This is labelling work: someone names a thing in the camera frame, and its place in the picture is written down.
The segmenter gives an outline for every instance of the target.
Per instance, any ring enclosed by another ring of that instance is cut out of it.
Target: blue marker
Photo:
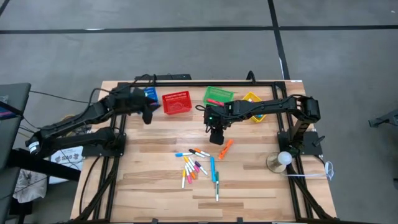
[[[214,163],[213,156],[210,157],[210,161],[211,161],[211,181],[216,182],[216,166]]]
[[[183,152],[183,153],[176,153],[175,156],[176,157],[182,157],[182,156],[191,156],[192,152]]]

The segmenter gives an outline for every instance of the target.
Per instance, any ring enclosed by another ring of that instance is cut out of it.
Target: green marker
[[[216,202],[218,202],[218,190],[220,189],[218,182],[218,171],[216,172]]]

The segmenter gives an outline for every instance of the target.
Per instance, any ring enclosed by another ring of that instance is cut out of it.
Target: white cable
[[[331,180],[335,174],[333,164],[330,161],[325,162],[325,174],[282,174],[286,177],[327,177]]]

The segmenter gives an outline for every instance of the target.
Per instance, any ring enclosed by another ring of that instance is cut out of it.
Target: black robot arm
[[[99,124],[112,116],[131,113],[142,113],[146,124],[152,121],[152,112],[160,105],[155,100],[145,96],[144,90],[134,88],[132,93],[128,84],[112,89],[108,96],[89,105],[82,113],[64,119],[58,123],[40,128],[39,131],[25,142],[31,154],[45,158],[57,150],[75,146],[114,144],[117,135],[110,127],[101,128],[95,133],[79,136],[63,137],[76,128]]]
[[[318,101],[302,95],[255,103],[235,100],[224,103],[223,106],[207,105],[204,111],[206,132],[211,132],[210,142],[219,145],[224,142],[224,130],[231,127],[234,122],[260,114],[290,113],[297,118],[295,126],[289,130],[290,143],[292,147],[300,149],[304,132],[310,124],[320,119]]]

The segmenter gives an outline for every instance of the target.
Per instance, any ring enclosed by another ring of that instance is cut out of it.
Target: yellow container
[[[262,100],[261,100],[258,96],[256,96],[256,94],[254,94],[253,92],[249,92],[249,93],[246,94],[246,96],[244,96],[244,98],[243,98],[243,100],[248,100],[248,101],[249,101],[249,99],[251,99],[252,102],[262,101]],[[261,118],[258,118],[257,116],[252,116],[251,119],[252,119],[254,122],[258,123],[258,122],[261,122],[261,121],[266,117],[266,115],[258,115],[258,116],[261,116]]]

